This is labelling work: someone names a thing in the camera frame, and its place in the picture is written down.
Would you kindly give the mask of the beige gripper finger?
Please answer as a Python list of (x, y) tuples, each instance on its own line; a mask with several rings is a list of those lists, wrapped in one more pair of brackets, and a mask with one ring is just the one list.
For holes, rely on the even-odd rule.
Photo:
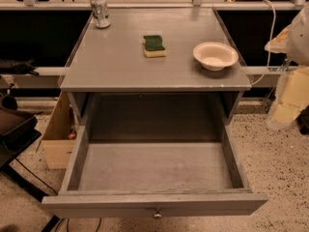
[(287, 39), (291, 25), (285, 27), (275, 38), (270, 40), (265, 50), (271, 53), (286, 53), (287, 52)]

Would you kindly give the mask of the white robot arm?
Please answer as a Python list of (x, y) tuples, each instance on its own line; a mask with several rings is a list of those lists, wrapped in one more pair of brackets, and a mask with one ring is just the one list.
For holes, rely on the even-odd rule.
[(309, 5), (304, 6), (292, 23), (266, 44), (265, 50), (286, 53), (291, 61), (309, 65)]

